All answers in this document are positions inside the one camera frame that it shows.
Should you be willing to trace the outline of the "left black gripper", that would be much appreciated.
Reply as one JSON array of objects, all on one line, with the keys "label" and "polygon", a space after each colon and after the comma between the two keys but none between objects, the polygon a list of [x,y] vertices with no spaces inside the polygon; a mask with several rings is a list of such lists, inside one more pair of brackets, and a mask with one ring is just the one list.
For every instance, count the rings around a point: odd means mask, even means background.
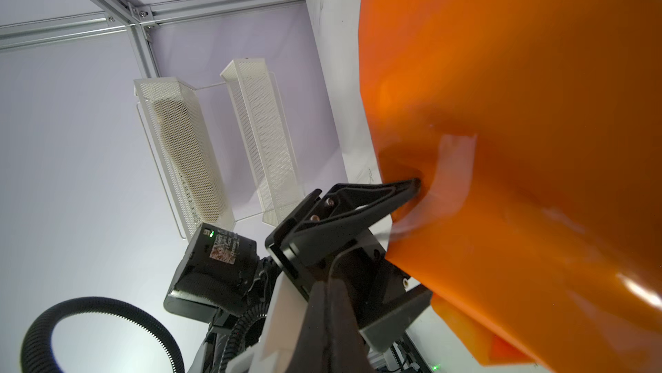
[{"label": "left black gripper", "polygon": [[286,372],[317,282],[345,283],[374,372],[429,372],[406,333],[430,305],[422,285],[388,262],[370,226],[415,199],[418,178],[394,183],[339,183],[304,199],[267,237],[265,248],[282,269],[262,313],[257,344],[227,362],[229,372]]}]

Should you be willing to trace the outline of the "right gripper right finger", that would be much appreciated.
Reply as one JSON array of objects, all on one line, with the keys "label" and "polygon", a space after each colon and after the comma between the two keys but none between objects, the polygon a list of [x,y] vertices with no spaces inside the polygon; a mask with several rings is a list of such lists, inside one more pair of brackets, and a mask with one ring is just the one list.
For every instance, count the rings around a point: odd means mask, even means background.
[{"label": "right gripper right finger", "polygon": [[330,371],[374,372],[345,283],[330,280]]}]

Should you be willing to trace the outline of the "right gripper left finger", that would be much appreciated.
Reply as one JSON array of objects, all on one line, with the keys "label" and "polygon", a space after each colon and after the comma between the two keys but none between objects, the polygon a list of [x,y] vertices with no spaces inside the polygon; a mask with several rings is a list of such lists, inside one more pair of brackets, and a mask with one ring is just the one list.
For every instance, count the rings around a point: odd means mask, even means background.
[{"label": "right gripper left finger", "polygon": [[287,373],[332,371],[330,291],[331,281],[314,284]]}]

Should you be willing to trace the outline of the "yellow orange wrapping paper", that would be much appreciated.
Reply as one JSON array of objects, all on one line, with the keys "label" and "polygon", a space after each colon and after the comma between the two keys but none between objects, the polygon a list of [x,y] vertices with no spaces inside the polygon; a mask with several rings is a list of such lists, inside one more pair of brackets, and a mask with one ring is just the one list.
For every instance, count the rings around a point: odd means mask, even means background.
[{"label": "yellow orange wrapping paper", "polygon": [[484,366],[661,369],[661,0],[361,0],[384,181],[426,194],[477,135],[455,216],[388,259]]}]

